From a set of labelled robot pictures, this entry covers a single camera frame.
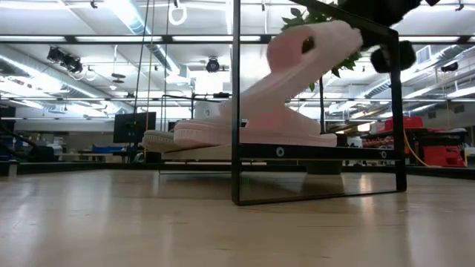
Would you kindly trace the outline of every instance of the green leaf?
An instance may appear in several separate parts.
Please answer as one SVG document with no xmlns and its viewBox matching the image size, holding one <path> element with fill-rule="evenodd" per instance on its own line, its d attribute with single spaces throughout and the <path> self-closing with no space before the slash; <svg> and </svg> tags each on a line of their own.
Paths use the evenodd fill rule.
<svg viewBox="0 0 475 267">
<path fill-rule="evenodd" d="M 338 69 L 333 68 L 333 69 L 332 69 L 332 73 L 333 73 L 333 75 L 335 75 L 335 76 L 337 76 L 338 78 L 340 78 L 340 72 L 338 71 Z"/>
<path fill-rule="evenodd" d="M 290 9 L 290 13 L 298 18 L 302 17 L 302 13 L 300 12 L 298 8 L 292 7 Z"/>
<path fill-rule="evenodd" d="M 292 19 L 284 18 L 284 17 L 282 17 L 282 20 L 287 24 L 289 24 L 292 21 Z"/>
</svg>

